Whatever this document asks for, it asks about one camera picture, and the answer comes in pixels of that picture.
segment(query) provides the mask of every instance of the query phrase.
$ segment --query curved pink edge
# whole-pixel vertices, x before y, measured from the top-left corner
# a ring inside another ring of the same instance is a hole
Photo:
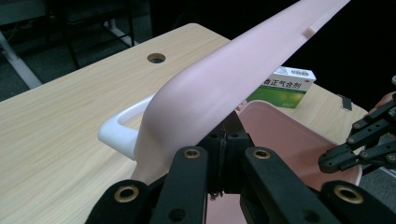
[[[196,145],[347,2],[299,1],[174,76],[144,113],[132,179],[165,175],[177,150]]]

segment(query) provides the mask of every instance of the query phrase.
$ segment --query dark background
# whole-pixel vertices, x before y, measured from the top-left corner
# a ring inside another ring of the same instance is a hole
[[[295,2],[150,0],[152,32],[196,22],[233,39]],[[394,9],[389,0],[351,0],[283,65],[312,70],[319,86],[371,109],[396,91]]]

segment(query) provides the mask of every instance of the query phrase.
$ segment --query cardboard box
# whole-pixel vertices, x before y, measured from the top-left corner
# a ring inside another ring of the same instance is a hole
[[[315,81],[316,77],[310,70],[281,66],[247,101],[263,100],[275,106],[295,108]]]

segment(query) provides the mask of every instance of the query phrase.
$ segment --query wooden table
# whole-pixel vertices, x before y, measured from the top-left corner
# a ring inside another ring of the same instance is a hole
[[[135,166],[98,140],[102,122],[227,42],[188,24],[1,102],[0,222],[84,223]],[[149,62],[152,53],[165,61]],[[340,97],[314,84],[296,109],[282,111],[341,144],[366,111],[340,106]],[[128,126],[137,129],[139,121]]]

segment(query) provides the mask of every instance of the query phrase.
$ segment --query white plastic handle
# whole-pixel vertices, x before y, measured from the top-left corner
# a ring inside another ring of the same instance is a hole
[[[154,94],[107,119],[99,129],[99,141],[135,161],[134,145],[138,130],[128,128],[124,124],[140,113],[143,113],[153,96]]]

